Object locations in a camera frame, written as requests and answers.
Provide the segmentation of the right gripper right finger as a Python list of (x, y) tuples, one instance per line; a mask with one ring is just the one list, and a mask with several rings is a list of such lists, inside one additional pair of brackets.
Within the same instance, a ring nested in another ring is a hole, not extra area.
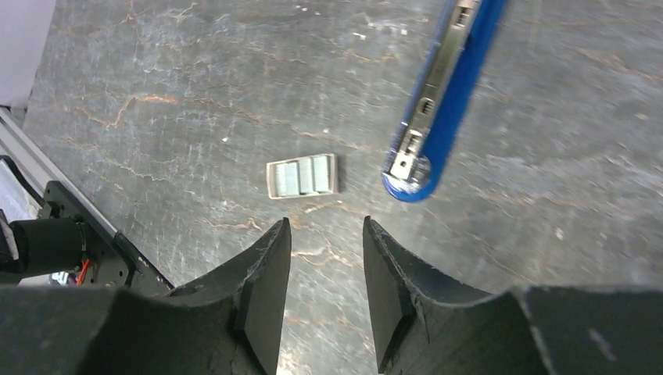
[(401, 246), (370, 217), (364, 274), (381, 374), (659, 374), (662, 290), (518, 286), (491, 294)]

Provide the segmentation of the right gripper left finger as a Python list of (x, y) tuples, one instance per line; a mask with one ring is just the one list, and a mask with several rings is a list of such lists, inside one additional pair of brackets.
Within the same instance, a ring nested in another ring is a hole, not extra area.
[(292, 235), (287, 219), (161, 296), (125, 287), (3, 287), (4, 374), (274, 374)]

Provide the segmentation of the blue stapler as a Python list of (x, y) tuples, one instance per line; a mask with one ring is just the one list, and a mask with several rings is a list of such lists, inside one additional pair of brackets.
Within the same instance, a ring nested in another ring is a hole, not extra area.
[(442, 180), (507, 2), (445, 1), (435, 36), (382, 168), (386, 191), (419, 202)]

